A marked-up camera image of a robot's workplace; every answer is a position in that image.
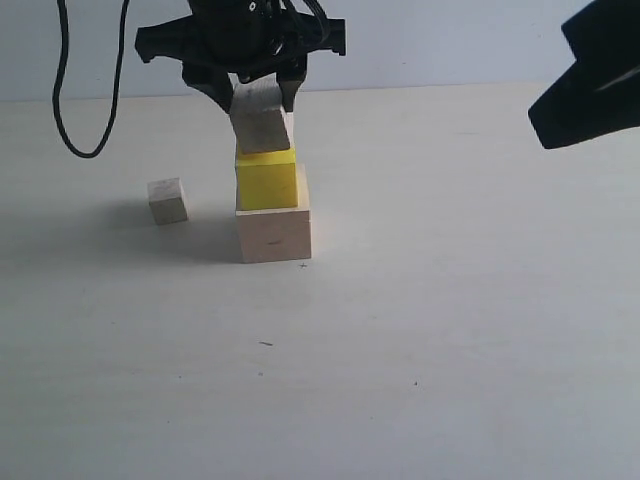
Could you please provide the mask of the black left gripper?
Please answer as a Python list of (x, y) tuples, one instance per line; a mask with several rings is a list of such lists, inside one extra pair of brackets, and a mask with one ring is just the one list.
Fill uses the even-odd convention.
[(330, 18), (317, 1), (308, 14), (291, 1), (191, 1), (191, 14), (137, 30), (135, 49), (145, 63), (177, 60), (183, 82), (229, 114), (232, 74), (248, 84), (274, 74), (285, 111), (293, 111), (308, 57), (346, 54), (346, 21)]

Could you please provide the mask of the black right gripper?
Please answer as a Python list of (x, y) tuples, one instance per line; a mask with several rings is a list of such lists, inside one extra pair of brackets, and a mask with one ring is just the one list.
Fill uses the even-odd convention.
[(639, 1), (591, 1), (561, 31), (575, 63), (527, 112), (543, 148), (637, 128)]

